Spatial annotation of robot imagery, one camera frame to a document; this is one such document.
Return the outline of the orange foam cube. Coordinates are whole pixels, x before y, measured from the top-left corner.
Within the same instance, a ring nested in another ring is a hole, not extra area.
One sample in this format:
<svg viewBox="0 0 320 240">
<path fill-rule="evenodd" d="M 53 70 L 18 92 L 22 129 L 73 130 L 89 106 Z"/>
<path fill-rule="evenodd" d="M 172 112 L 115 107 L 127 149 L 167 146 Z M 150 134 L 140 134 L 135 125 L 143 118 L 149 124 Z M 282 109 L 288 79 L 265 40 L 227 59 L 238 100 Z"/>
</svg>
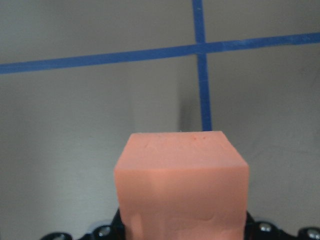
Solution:
<svg viewBox="0 0 320 240">
<path fill-rule="evenodd" d="M 249 172 L 221 131 L 132 134 L 114 168 L 126 239 L 243 239 Z"/>
</svg>

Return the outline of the brown paper mat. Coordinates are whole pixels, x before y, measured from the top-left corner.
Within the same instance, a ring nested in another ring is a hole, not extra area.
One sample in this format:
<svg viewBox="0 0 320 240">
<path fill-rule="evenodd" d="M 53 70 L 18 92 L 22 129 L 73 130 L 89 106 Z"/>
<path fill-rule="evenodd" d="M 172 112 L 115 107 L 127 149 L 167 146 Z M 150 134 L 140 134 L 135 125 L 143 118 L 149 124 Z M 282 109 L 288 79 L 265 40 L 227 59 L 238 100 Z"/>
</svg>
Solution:
<svg viewBox="0 0 320 240">
<path fill-rule="evenodd" d="M 317 0 L 3 0 L 0 237 L 81 237 L 135 132 L 223 131 L 248 210 L 320 224 Z"/>
</svg>

